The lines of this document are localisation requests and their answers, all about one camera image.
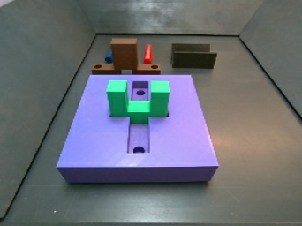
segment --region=rectangular block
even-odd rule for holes
[[[169,85],[167,81],[151,81],[151,116],[167,116]]]
[[[129,118],[108,116],[112,79],[127,80],[128,96],[133,81],[169,83],[168,117],[148,118],[149,153],[128,152]],[[92,75],[56,167],[69,183],[208,181],[218,161],[191,76]]]
[[[121,70],[116,70],[113,64],[96,64],[91,72],[92,74],[121,74]]]
[[[149,101],[128,101],[129,124],[148,124]]]
[[[137,64],[136,39],[112,39],[111,49],[116,70],[133,70]]]
[[[108,105],[111,109],[111,117],[127,116],[127,81],[111,80],[108,81],[105,89]]]
[[[172,43],[172,52],[210,52],[210,44]]]
[[[159,64],[137,64],[136,69],[132,71],[133,74],[160,74]]]
[[[173,68],[206,68],[212,69],[216,61],[216,53],[173,52]]]

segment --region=purple block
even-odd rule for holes
[[[127,150],[129,118],[109,117],[115,79],[128,81],[128,96],[132,81],[169,82],[168,117],[149,117],[143,154]],[[191,76],[91,75],[56,167],[69,183],[208,181],[218,161]]]

